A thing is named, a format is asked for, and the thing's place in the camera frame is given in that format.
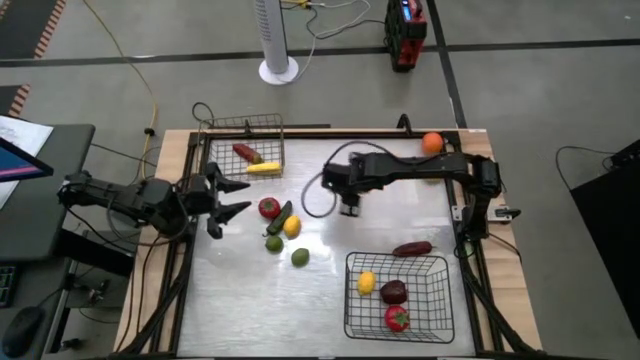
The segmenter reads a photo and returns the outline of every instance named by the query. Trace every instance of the laptop screen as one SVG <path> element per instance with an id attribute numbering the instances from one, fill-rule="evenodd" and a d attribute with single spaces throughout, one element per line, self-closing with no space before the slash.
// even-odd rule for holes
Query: laptop screen
<path id="1" fill-rule="evenodd" d="M 0 182 L 16 177 L 32 177 L 44 171 L 0 146 Z"/>

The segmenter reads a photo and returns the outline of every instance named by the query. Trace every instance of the black wire basket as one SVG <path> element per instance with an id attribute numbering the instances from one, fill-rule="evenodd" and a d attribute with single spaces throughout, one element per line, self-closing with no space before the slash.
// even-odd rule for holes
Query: black wire basket
<path id="1" fill-rule="evenodd" d="M 284 125 L 280 114 L 258 114 L 215 118 L 210 129 L 230 130 L 233 134 L 216 134 L 211 142 L 209 161 L 215 161 L 227 178 L 251 181 L 281 177 L 280 174 L 250 175 L 252 165 L 233 151 L 234 144 L 244 144 L 257 151 L 265 163 L 279 163 L 284 170 Z"/>
<path id="2" fill-rule="evenodd" d="M 439 256 L 396 257 L 390 254 L 353 252 L 347 255 L 344 331 L 353 339 L 448 344 L 453 341 L 453 307 L 449 268 Z M 371 294 L 360 296 L 358 278 L 371 271 L 376 284 Z M 409 327 L 392 332 L 385 324 L 389 307 L 380 288 L 391 280 L 404 282 L 407 301 L 400 304 L 409 314 Z"/>

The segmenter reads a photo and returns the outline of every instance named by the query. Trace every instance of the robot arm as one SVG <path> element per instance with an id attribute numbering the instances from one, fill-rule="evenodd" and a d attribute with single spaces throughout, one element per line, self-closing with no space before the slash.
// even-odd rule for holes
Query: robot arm
<path id="1" fill-rule="evenodd" d="M 219 191 L 234 192 L 249 184 L 225 178 L 216 163 L 207 165 L 205 175 L 185 180 L 186 190 L 178 192 L 166 180 L 149 179 L 125 186 L 94 179 L 83 171 L 66 176 L 58 198 L 65 207 L 98 205 L 116 211 L 140 225 L 152 225 L 164 237 L 179 236 L 189 216 L 209 213 L 207 231 L 214 239 L 222 238 L 220 224 L 226 224 L 251 204 L 220 204 Z"/>
<path id="2" fill-rule="evenodd" d="M 398 158 L 390 153 L 351 153 L 349 165 L 325 164 L 322 187 L 340 195 L 340 212 L 358 216 L 360 194 L 382 190 L 395 180 L 452 179 L 459 182 L 474 201 L 463 213 L 463 231 L 473 239 L 487 237 L 487 210 L 501 193 L 498 164 L 483 156 L 442 153 L 432 157 Z"/>

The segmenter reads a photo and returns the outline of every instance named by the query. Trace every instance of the green lime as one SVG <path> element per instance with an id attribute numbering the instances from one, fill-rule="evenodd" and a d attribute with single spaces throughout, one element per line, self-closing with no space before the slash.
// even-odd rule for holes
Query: green lime
<path id="1" fill-rule="evenodd" d="M 280 236 L 269 236 L 264 246 L 271 252 L 280 252 L 284 247 L 284 243 L 282 242 Z"/>
<path id="2" fill-rule="evenodd" d="M 305 266 L 309 262 L 309 250 L 301 248 L 291 254 L 293 266 Z"/>

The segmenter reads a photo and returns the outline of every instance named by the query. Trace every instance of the computer mouse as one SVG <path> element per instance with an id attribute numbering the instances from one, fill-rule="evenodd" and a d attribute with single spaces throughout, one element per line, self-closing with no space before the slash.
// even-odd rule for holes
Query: computer mouse
<path id="1" fill-rule="evenodd" d="M 27 352 L 43 315 L 44 311 L 36 306 L 20 310 L 4 332 L 2 352 L 8 357 L 18 357 Z"/>

